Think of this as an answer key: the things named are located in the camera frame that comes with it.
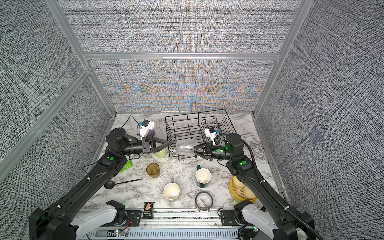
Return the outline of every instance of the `aluminum frame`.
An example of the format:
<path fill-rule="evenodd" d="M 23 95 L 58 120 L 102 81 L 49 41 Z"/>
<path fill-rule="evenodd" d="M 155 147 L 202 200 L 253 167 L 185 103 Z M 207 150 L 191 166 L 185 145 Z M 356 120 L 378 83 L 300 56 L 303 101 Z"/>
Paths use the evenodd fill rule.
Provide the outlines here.
<path fill-rule="evenodd" d="M 188 114 L 188 113 L 196 113 L 196 112 L 177 112 L 177 111 L 169 111 L 169 112 L 117 112 L 116 114 Z M 229 114 L 234 114 L 234 113 L 244 113 L 244 114 L 252 114 L 251 111 L 227 111 Z"/>
<path fill-rule="evenodd" d="M 79 59 L 79 62 L 83 66 L 84 69 L 87 69 L 91 72 L 91 81 L 92 84 L 100 96 L 105 108 L 108 110 L 109 114 L 111 116 L 114 116 L 116 114 L 115 108 L 112 104 L 111 99 L 109 98 L 107 92 L 103 88 L 100 80 L 97 78 L 95 72 L 89 65 L 89 63 L 85 60 L 83 56 L 83 49 L 81 45 L 79 44 L 76 35 L 74 34 L 70 24 L 68 23 L 67 18 L 64 15 L 64 12 L 62 11 L 60 4 L 57 0 L 45 0 L 45 3 L 48 5 L 49 9 L 51 10 L 52 15 L 56 19 L 56 22 L 60 26 L 61 30 L 64 33 L 64 36 L 67 38 L 69 44 L 72 47 L 72 50 L 76 54 L 77 58 Z"/>
<path fill-rule="evenodd" d="M 271 90 L 280 70 L 281 70 L 281 67 L 284 64 L 284 61 L 285 61 L 285 59 L 286 59 L 286 57 L 287 57 L 287 55 L 288 55 L 288 53 L 292 47 L 293 42 L 296 39 L 297 34 L 299 33 L 299 30 L 300 30 L 300 28 L 304 22 L 305 17 L 307 16 L 309 9 L 311 8 L 313 2 L 314 2 L 314 0 L 303 0 L 302 1 L 301 5 L 299 7 L 299 10 L 296 13 L 295 19 L 291 25 L 291 28 L 288 32 L 288 35 L 284 41 L 283 47 L 281 48 L 280 59 L 277 61 L 277 63 L 275 63 L 275 65 L 272 69 L 272 72 L 271 72 L 267 82 L 265 83 L 265 85 L 264 85 L 264 87 L 260 93 L 259 99 L 257 100 L 256 106 L 253 110 L 254 116 L 257 116 L 260 113 L 260 110 L 262 109 L 263 104 L 264 104 L 266 98 L 268 97 L 268 94 L 269 94 L 269 92 L 270 92 L 270 90 Z"/>
<path fill-rule="evenodd" d="M 33 125 L 33 127 L 26 133 L 18 144 L 5 156 L 3 161 L 0 162 L 0 183 L 8 176 L 12 169 L 19 163 L 24 154 L 39 138 L 40 134 L 56 117 L 57 113 L 67 103 L 68 99 L 77 90 L 80 84 L 88 77 L 90 72 L 84 69 L 75 80 L 62 92 L 58 99 L 51 105 L 51 107 L 41 116 L 41 118 Z"/>
<path fill-rule="evenodd" d="M 280 59 L 279 53 L 113 53 L 83 52 L 86 60 L 132 59 L 132 60 L 274 60 Z"/>
<path fill-rule="evenodd" d="M 275 183 L 276 183 L 277 188 L 279 189 L 279 193 L 283 194 L 283 197 L 289 202 L 288 195 L 287 195 L 287 192 L 285 190 L 283 180 L 281 178 L 279 170 L 277 169 L 276 162 L 273 158 L 271 149 L 269 148 L 268 142 L 265 138 L 263 129 L 261 128 L 257 117 L 252 116 L 252 119 L 253 119 L 253 123 L 255 124 L 256 131 L 259 134 L 260 141 L 261 141 L 263 148 L 264 148 L 265 157 L 269 163 L 269 166 L 271 167 L 272 176 L 275 179 Z"/>

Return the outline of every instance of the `yellow cup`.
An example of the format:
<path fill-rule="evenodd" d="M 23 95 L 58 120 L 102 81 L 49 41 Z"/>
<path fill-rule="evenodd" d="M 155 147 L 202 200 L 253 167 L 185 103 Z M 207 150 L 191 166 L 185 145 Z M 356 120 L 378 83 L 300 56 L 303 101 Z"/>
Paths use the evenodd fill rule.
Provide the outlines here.
<path fill-rule="evenodd" d="M 154 153 L 154 155 L 158 158 L 165 158 L 167 155 L 167 148 L 164 148 L 163 150 L 161 150 L 157 153 Z"/>

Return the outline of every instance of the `black snack package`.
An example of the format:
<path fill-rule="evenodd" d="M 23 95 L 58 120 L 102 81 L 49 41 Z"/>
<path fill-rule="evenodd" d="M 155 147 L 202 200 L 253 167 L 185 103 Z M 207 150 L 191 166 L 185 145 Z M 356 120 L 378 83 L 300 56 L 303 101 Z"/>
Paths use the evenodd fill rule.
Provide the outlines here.
<path fill-rule="evenodd" d="M 155 202 L 144 202 L 144 213 L 142 219 L 153 219 L 153 204 Z"/>

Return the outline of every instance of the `bread roll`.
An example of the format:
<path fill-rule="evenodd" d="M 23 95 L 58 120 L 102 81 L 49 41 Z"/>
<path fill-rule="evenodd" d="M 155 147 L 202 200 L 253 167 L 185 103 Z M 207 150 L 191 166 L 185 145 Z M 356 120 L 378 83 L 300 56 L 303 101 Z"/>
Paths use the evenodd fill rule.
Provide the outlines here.
<path fill-rule="evenodd" d="M 253 194 L 253 192 L 251 191 L 251 189 L 249 189 L 248 187 L 244 187 L 243 189 L 243 193 L 244 193 L 244 196 L 249 199 L 249 200 L 252 200 L 252 199 L 255 199 L 256 196 L 255 194 Z"/>
<path fill-rule="evenodd" d="M 245 187 L 245 185 L 240 182 L 237 177 L 233 177 L 233 184 L 236 186 L 236 187 L 239 187 L 239 188 L 243 188 Z"/>

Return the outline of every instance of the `wire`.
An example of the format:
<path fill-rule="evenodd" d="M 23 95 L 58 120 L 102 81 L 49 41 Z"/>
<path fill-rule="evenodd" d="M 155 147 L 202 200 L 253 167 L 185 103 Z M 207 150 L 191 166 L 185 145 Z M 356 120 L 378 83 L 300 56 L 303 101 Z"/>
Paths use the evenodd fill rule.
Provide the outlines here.
<path fill-rule="evenodd" d="M 295 218 L 296 220 L 298 220 L 301 224 L 304 225 L 304 227 L 306 227 L 308 229 L 308 231 L 312 232 L 319 240 L 324 240 L 323 237 L 312 227 L 310 226 L 308 223 L 306 223 L 301 217 L 298 217 L 296 216 L 289 208 L 286 208 L 288 206 L 284 206 L 284 204 L 275 196 L 275 194 L 273 194 L 273 192 L 268 188 L 266 187 L 266 181 L 264 179 L 264 177 L 261 175 L 260 171 L 257 169 L 257 166 L 256 166 L 256 161 L 255 161 L 255 157 L 253 155 L 253 152 L 252 152 L 252 149 L 251 149 L 251 146 L 249 146 L 249 144 L 247 142 L 245 142 L 243 140 L 243 143 L 247 146 L 248 150 L 249 150 L 249 153 L 251 155 L 251 158 L 252 158 L 252 163 L 253 163 L 253 170 L 255 171 L 255 174 L 256 174 L 256 177 L 260 180 L 260 184 L 264 187 L 264 189 L 267 191 L 267 193 L 280 205 L 282 206 L 284 209 L 285 212 L 287 212 L 289 215 L 291 215 L 293 218 Z"/>
<path fill-rule="evenodd" d="M 217 163 L 220 164 L 221 166 L 227 167 L 226 165 L 219 163 L 218 160 L 217 160 Z"/>
<path fill-rule="evenodd" d="M 128 161 L 129 161 L 129 160 L 133 160 L 133 159 L 139 159 L 141 156 L 140 156 L 140 154 L 138 154 L 138 155 L 139 155 L 139 157 L 132 157 L 132 158 L 131 158 L 130 155 L 128 155 Z"/>
<path fill-rule="evenodd" d="M 138 127 L 140 126 L 140 124 L 136 121 L 136 119 L 135 119 L 132 115 L 130 115 L 130 116 L 128 117 L 127 121 L 125 121 L 125 123 L 124 123 L 121 127 L 119 127 L 116 131 L 111 132 L 110 135 L 111 135 L 111 134 L 114 134 L 115 132 L 117 132 L 117 131 L 119 131 L 120 129 L 122 129 L 122 128 L 124 127 L 124 125 L 128 122 L 128 120 L 129 120 L 131 117 L 132 117 L 133 120 L 135 120 L 135 122 L 137 123 L 137 128 L 138 128 Z"/>
<path fill-rule="evenodd" d="M 221 216 L 220 210 L 225 210 L 225 209 L 223 209 L 223 208 L 219 208 L 219 209 L 217 210 L 217 215 L 218 215 L 220 218 L 225 218 L 225 217 L 222 217 L 222 216 Z"/>
<path fill-rule="evenodd" d="M 85 171 L 84 168 L 85 168 L 85 167 L 88 167 L 88 166 L 90 166 L 90 165 L 96 164 L 96 163 L 97 163 L 97 162 L 91 163 L 91 164 L 89 164 L 89 165 L 85 165 L 85 166 L 82 167 L 81 169 L 82 169 L 87 175 L 89 175 L 89 173 L 88 173 L 87 171 Z"/>
<path fill-rule="evenodd" d="M 247 222 L 246 224 L 244 224 L 241 228 L 240 228 L 240 230 L 239 230 L 239 233 L 237 234 L 237 238 L 239 239 L 239 240 L 241 240 L 240 239 L 240 234 L 241 234 L 241 232 L 244 230 L 244 228 L 246 227 L 246 226 L 248 226 L 249 225 L 249 222 Z"/>
<path fill-rule="evenodd" d="M 127 218 L 127 220 L 128 220 L 128 225 L 124 228 L 124 230 L 126 230 L 127 227 L 128 227 L 128 230 L 127 230 L 127 232 L 128 232 L 128 231 L 129 231 L 129 228 L 130 228 L 130 226 L 129 226 L 129 225 L 130 225 L 130 224 L 129 224 L 130 220 L 129 220 L 129 218 Z"/>

